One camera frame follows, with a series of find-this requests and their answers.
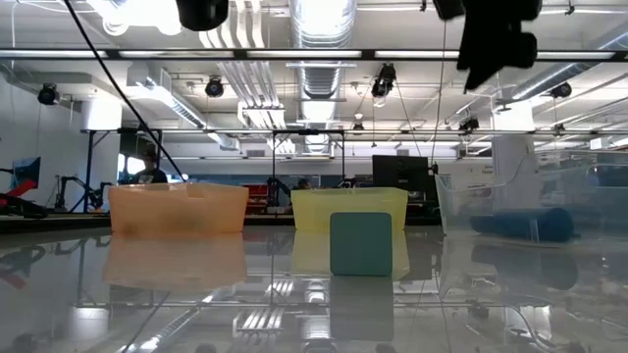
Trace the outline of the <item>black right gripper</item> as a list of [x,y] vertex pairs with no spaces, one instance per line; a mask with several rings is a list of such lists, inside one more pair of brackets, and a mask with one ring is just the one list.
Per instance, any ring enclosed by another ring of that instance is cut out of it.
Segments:
[[470,69],[464,92],[474,91],[503,67],[531,68],[538,56],[538,41],[522,29],[535,20],[542,0],[461,0],[465,24],[457,67]]

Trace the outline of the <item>blue cylinder block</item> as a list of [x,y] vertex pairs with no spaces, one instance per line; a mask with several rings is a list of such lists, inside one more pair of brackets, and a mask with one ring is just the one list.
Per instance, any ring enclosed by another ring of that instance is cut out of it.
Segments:
[[473,230],[531,242],[567,242],[576,235],[571,214],[563,208],[505,210],[470,218]]

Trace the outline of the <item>clear plastic bin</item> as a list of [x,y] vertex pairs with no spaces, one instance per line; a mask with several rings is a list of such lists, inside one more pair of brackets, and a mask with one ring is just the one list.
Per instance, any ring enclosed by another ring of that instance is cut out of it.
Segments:
[[470,218],[505,210],[563,208],[577,238],[628,238],[628,152],[553,150],[528,155],[494,184],[458,186],[438,176],[444,233],[495,236],[472,229]]

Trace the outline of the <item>large black monitor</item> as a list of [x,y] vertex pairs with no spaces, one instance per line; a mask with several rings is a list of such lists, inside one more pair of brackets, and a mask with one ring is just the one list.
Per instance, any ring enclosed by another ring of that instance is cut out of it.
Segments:
[[373,184],[376,187],[424,191],[429,181],[428,159],[426,157],[374,155],[372,174]]

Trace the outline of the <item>small teal cube block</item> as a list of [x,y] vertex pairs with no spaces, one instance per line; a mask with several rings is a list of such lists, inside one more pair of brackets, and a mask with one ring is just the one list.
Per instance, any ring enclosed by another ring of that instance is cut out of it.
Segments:
[[340,212],[330,216],[330,270],[335,276],[389,277],[393,271],[392,216]]

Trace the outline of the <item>translucent yellow plastic bin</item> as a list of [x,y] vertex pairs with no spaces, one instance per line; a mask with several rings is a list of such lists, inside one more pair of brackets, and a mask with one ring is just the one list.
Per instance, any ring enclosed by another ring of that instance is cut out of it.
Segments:
[[330,229],[333,213],[388,213],[392,229],[405,226],[408,192],[394,187],[294,190],[290,194],[295,227],[305,231]]

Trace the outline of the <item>translucent orange plastic bin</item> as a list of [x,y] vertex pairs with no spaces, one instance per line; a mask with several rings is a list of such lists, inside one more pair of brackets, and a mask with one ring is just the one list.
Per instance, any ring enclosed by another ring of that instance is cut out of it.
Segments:
[[207,182],[109,189],[112,231],[127,237],[204,237],[241,232],[249,191]]

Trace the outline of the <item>red background object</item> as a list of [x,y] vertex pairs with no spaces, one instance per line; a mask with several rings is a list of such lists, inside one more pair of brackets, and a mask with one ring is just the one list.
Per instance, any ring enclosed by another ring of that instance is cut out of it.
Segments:
[[0,193],[0,208],[7,207],[10,204],[23,202],[22,196],[32,189],[36,189],[38,183],[31,179],[26,179],[18,186],[10,189],[6,193]]

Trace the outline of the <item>black metal rig frame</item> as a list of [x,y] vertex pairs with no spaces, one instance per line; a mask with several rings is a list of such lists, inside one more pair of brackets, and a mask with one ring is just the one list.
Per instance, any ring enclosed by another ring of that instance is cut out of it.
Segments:
[[49,49],[0,48],[6,60],[156,60],[156,61],[406,61],[454,62],[456,50],[374,49]]

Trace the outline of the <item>black background rig frame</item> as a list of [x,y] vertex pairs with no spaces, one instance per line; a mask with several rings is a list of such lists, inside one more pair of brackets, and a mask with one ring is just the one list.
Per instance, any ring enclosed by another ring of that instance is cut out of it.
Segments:
[[117,129],[84,129],[83,133],[88,134],[88,147],[87,147],[87,155],[86,155],[86,166],[85,166],[85,180],[83,187],[83,196],[78,201],[78,205],[82,204],[82,212],[84,214],[88,213],[89,207],[89,189],[92,175],[92,161],[93,161],[93,153],[94,148],[107,136],[110,134],[133,134],[140,135],[148,134],[149,132],[154,132],[157,136],[157,141],[155,144],[160,146],[163,142],[164,130],[162,128],[131,128],[131,127],[120,127]]
[[284,129],[272,129],[272,173],[271,177],[276,178],[276,161],[277,161],[277,135],[283,134],[285,137],[290,137],[292,134],[297,134],[300,136],[314,136],[325,134],[330,136],[331,134],[337,134],[340,136],[340,150],[341,150],[341,179],[345,180],[346,178],[346,169],[345,169],[345,142],[346,142],[346,131],[341,129],[318,129],[318,128],[284,128]]

